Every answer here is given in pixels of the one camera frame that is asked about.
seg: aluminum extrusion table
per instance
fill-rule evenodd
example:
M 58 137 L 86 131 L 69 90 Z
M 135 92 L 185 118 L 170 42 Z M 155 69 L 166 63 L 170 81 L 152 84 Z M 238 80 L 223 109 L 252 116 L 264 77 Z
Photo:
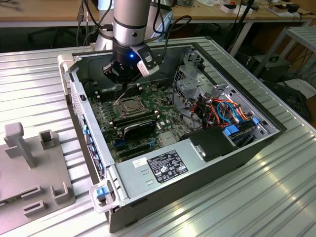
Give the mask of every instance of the aluminum extrusion table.
M 283 42 L 286 36 L 290 36 L 292 40 L 286 46 L 286 48 L 281 53 L 281 57 L 286 57 L 289 53 L 290 49 L 294 46 L 295 42 L 298 42 L 311 50 L 312 52 L 316 53 L 316 27 L 286 27 L 283 29 L 279 37 L 276 39 L 274 44 L 271 46 L 269 52 L 266 54 L 264 59 L 261 61 L 255 72 L 253 73 L 255 76 L 258 76 L 262 69 L 264 68 L 265 64 L 271 58 L 272 54 L 276 51 L 278 46 Z M 316 68 L 316 61 L 312 63 L 304 72 L 303 78 L 307 76 L 308 72 L 312 69 Z
M 67 110 L 59 79 L 59 54 L 89 47 L 0 54 L 0 133 L 3 124 L 20 121 L 26 136 L 58 132 L 76 202 L 4 237 L 22 236 L 316 236 L 316 130 L 270 92 L 232 56 L 206 38 L 198 42 L 287 131 L 245 166 L 166 206 L 138 223 L 109 234 L 104 214 L 93 210 L 91 180 Z M 206 65 L 213 79 L 213 68 Z

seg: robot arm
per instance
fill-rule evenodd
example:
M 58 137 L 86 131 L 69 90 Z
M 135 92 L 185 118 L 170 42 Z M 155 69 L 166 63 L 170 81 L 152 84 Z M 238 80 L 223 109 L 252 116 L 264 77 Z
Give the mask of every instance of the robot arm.
M 113 22 L 113 57 L 103 73 L 123 88 L 141 76 L 159 70 L 155 58 L 144 43 L 151 0 L 115 0 Z

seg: wooden table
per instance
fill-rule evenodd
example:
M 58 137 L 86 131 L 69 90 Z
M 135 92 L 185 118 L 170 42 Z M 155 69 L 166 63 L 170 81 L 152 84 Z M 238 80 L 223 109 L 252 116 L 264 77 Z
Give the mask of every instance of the wooden table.
M 268 5 L 257 4 L 260 9 L 258 11 L 253 11 L 252 14 L 246 16 L 244 22 L 246 23 L 237 38 L 230 54 L 235 56 L 239 47 L 241 46 L 243 40 L 248 34 L 253 23 L 259 22 L 303 22 L 303 26 L 308 26 L 315 16 L 304 15 L 300 17 L 297 15 L 279 17 L 269 10 L 267 10 Z M 194 7 L 184 7 L 176 6 L 172 9 L 173 21 L 183 15 L 189 15 L 192 17 L 191 23 L 233 23 L 236 19 L 236 14 L 225 13 L 220 9 L 219 5 L 209 7 L 198 1 L 194 3 Z M 187 20 L 181 20 L 179 23 L 185 23 Z
M 0 27 L 50 27 L 76 26 L 81 0 L 19 0 L 24 11 L 0 6 Z M 99 19 L 98 10 L 89 3 L 95 19 Z

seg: power supply label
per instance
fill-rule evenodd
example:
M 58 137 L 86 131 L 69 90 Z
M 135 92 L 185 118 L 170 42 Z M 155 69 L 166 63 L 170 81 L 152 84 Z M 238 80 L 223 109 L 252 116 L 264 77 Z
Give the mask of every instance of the power supply label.
M 147 163 L 161 184 L 188 172 L 176 150 L 148 159 Z

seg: gray plastic stand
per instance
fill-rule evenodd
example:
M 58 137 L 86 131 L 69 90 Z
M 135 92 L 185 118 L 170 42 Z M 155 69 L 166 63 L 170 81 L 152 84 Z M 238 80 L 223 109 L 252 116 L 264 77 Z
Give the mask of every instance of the gray plastic stand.
M 0 234 L 75 202 L 58 134 L 23 139 L 21 123 L 5 126 L 0 146 Z

